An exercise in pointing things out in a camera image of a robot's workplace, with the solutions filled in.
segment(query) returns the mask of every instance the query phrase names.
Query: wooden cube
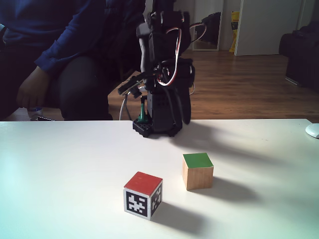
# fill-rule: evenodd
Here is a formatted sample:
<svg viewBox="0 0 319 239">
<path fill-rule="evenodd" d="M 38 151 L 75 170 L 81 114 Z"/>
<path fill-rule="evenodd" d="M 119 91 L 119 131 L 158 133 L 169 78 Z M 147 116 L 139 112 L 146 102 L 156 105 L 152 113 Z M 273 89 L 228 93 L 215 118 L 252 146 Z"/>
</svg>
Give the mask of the wooden cube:
<svg viewBox="0 0 319 239">
<path fill-rule="evenodd" d="M 151 220 L 162 201 L 163 180 L 137 172 L 124 186 L 124 211 Z"/>
<path fill-rule="evenodd" d="M 211 188 L 214 165 L 207 153 L 183 155 L 182 176 L 186 190 Z"/>
</svg>

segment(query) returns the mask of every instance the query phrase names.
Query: fiducial marker cube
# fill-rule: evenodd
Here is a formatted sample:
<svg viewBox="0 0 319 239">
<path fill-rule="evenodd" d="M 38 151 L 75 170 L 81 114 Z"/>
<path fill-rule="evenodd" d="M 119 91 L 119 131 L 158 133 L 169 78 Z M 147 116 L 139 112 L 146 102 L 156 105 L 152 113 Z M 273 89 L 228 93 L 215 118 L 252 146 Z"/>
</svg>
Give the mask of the fiducial marker cube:
<svg viewBox="0 0 319 239">
<path fill-rule="evenodd" d="M 163 180 L 137 172 L 124 186 L 124 211 L 151 220 L 162 201 Z"/>
</svg>

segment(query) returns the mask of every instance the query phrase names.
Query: water bottle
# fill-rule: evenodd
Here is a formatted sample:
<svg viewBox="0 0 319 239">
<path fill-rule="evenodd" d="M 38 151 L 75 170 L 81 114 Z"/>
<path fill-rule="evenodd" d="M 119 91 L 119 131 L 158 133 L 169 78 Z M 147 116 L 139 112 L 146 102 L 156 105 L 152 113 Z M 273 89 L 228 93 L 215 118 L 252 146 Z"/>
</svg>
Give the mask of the water bottle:
<svg viewBox="0 0 319 239">
<path fill-rule="evenodd" d="M 31 121 L 37 121 L 39 116 L 43 116 L 43 108 L 41 107 L 29 108 L 28 115 Z"/>
</svg>

